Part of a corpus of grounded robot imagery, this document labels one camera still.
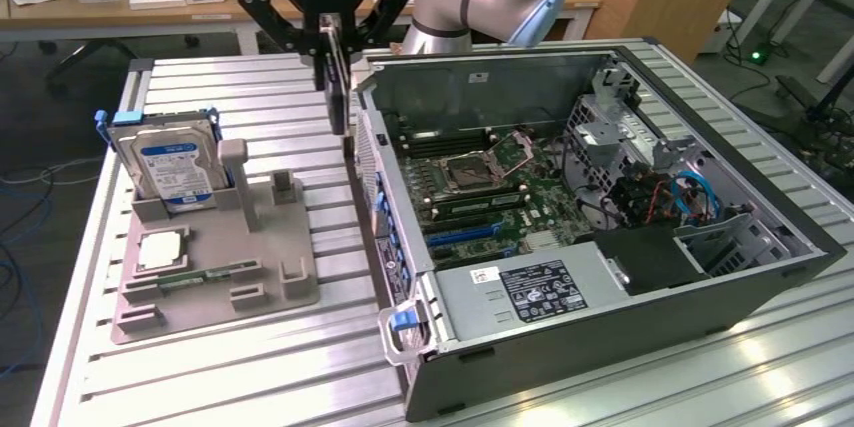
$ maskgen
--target motherboard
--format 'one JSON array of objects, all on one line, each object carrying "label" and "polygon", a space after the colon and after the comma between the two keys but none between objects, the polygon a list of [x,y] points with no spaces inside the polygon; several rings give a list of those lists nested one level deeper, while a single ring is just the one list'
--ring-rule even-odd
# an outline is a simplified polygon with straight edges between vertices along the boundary
[{"label": "motherboard", "polygon": [[517,126],[402,139],[403,175],[437,269],[590,239],[594,226],[558,165],[562,138]]}]

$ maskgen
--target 3d-printed stand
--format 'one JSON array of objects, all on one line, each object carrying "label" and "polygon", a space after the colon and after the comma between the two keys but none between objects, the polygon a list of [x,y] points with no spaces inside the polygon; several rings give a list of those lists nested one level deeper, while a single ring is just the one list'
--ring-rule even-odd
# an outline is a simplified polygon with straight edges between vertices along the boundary
[{"label": "3d-printed stand", "polygon": [[217,208],[170,217],[163,201],[134,202],[113,340],[149,339],[319,299],[309,212],[290,171],[246,178],[246,141],[223,140],[234,187]]}]

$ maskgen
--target blue pcie slot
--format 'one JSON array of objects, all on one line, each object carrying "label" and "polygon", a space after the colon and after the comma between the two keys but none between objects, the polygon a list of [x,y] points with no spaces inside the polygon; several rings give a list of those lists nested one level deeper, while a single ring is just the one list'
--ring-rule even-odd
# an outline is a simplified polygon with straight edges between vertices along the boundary
[{"label": "blue pcie slot", "polygon": [[446,244],[455,244],[458,242],[493,237],[501,230],[502,222],[496,222],[493,225],[479,227],[477,229],[454,232],[451,234],[434,235],[427,239],[427,247],[438,247]]}]

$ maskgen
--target metal slotted surface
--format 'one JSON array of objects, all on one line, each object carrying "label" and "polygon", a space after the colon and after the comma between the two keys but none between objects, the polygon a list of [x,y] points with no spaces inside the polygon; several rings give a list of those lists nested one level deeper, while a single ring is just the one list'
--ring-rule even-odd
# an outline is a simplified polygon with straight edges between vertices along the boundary
[{"label": "metal slotted surface", "polygon": [[[854,244],[852,205],[664,49],[641,41],[625,45],[834,238]],[[357,68],[365,70],[365,63]],[[133,74],[129,89],[137,94],[126,92],[125,103],[145,105],[147,112],[217,107],[225,136],[249,141],[250,175],[297,171],[307,188],[321,302],[114,345],[131,182],[109,155],[82,246],[86,261],[73,280],[77,285],[83,279],[82,295],[70,293],[60,323],[69,346],[54,347],[35,425],[406,425],[403,394],[378,337],[342,151],[309,72],[291,56],[159,61],[151,74]],[[641,95],[665,133],[686,133],[649,92]],[[729,332],[421,425],[849,424],[853,318],[849,254]]]}]

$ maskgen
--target workbench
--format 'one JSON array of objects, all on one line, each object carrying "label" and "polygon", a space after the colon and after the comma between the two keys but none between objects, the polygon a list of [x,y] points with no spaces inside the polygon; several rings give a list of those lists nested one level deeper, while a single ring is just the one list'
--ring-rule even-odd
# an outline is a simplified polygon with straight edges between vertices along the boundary
[{"label": "workbench", "polygon": [[[302,27],[302,13],[289,0],[273,0],[281,15]],[[365,0],[357,10],[363,19],[371,13],[373,0]],[[561,38],[581,40],[600,0],[566,0],[560,19],[565,19]],[[395,23],[413,22],[413,7],[407,6]],[[0,0],[0,42],[147,37],[233,32],[238,36],[241,53],[258,55],[255,34],[259,31],[237,0],[151,10],[131,10],[129,0],[82,4],[78,0],[55,0],[18,6]]]},{"label": "workbench", "polygon": [[[852,204],[664,47],[625,45],[837,241],[854,245]],[[366,69],[357,64],[358,76]],[[650,92],[638,94],[664,133],[685,134]],[[159,60],[129,74],[121,110],[203,107],[222,113],[225,137],[247,140],[249,175],[289,168],[306,185],[321,302],[115,345],[133,183],[109,151],[32,425],[407,425],[341,139],[311,70],[293,55],[269,55]],[[728,332],[419,425],[845,424],[854,419],[853,318],[848,254]]]}]

